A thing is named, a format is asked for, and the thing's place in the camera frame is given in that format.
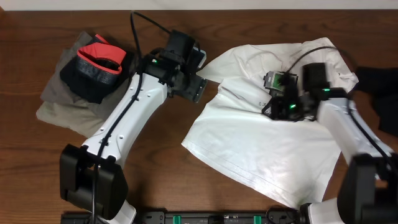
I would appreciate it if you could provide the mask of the white t-shirt with robot print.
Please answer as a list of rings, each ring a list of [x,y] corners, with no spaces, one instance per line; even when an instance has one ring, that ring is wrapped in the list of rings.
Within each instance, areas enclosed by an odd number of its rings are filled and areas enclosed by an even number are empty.
[[[270,100],[263,80],[267,72],[300,74],[313,62],[326,63],[333,87],[351,90],[358,82],[326,37],[227,50],[199,72],[217,82],[218,92],[192,124],[183,147],[288,207],[321,202],[340,156],[331,134],[316,122],[274,121],[261,113]]]

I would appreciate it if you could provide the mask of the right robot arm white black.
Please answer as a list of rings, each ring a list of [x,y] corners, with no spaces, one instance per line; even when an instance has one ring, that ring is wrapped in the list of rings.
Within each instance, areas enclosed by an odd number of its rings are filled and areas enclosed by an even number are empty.
[[[303,66],[302,76],[267,72],[270,101],[262,113],[281,121],[317,121],[348,164],[337,198],[306,203],[296,223],[397,223],[397,154],[380,141],[344,88],[333,87],[324,63]]]

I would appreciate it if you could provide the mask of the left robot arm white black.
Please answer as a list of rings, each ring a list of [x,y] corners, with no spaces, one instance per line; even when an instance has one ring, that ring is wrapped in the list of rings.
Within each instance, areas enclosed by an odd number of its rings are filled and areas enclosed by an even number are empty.
[[[199,102],[207,81],[196,72],[205,59],[194,38],[172,30],[164,48],[144,57],[104,125],[82,146],[65,146],[60,155],[60,195],[85,212],[65,213],[62,223],[133,223],[136,209],[126,200],[123,173],[129,151],[166,98],[177,95]]]

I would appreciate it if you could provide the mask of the folded black red shorts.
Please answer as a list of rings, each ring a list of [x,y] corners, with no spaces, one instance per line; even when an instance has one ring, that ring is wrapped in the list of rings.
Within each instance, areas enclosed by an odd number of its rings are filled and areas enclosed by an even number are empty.
[[[135,56],[95,35],[61,69],[60,79],[80,98],[100,104],[127,79]]]

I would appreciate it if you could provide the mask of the black garment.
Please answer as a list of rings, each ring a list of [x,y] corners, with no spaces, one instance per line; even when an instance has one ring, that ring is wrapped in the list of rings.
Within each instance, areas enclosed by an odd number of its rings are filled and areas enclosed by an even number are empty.
[[[358,67],[356,89],[372,97],[379,129],[397,136],[397,68]]]

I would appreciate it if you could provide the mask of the folded grey olive garment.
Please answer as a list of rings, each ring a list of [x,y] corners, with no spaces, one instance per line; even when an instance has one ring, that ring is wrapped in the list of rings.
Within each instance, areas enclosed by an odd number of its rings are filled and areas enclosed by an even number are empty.
[[[55,72],[40,96],[43,103],[36,112],[39,120],[69,128],[87,138],[103,125],[129,86],[127,80],[123,81],[120,87],[105,96],[100,104],[97,104],[80,98],[61,80],[61,70],[72,60],[78,49],[91,40],[93,37],[83,31],[71,48],[63,50]]]

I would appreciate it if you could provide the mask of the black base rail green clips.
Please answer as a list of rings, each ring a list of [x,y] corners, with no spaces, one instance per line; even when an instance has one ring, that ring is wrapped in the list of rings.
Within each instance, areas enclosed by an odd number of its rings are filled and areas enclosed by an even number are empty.
[[[292,224],[300,223],[299,211],[272,206],[265,212],[193,213],[150,211],[139,213],[133,224]]]

